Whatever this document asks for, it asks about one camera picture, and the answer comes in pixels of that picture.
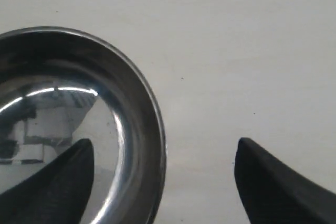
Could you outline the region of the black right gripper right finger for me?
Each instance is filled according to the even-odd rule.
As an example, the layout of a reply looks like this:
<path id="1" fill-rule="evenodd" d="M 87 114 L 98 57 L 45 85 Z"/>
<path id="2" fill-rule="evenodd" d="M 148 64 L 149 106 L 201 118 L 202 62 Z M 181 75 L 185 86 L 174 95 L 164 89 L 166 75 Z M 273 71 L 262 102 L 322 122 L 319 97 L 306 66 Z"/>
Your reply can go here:
<path id="1" fill-rule="evenodd" d="M 234 178 L 250 223 L 335 223 L 335 194 L 250 138 L 238 141 Z"/>

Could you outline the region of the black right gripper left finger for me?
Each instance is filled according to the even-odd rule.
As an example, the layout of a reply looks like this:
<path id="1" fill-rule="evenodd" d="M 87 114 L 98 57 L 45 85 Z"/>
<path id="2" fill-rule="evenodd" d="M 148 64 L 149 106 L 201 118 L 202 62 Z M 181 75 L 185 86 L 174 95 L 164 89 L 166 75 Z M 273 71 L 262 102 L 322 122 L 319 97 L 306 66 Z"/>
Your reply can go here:
<path id="1" fill-rule="evenodd" d="M 1 194 L 1 223 L 80 223 L 94 180 L 93 144 L 80 139 Z"/>

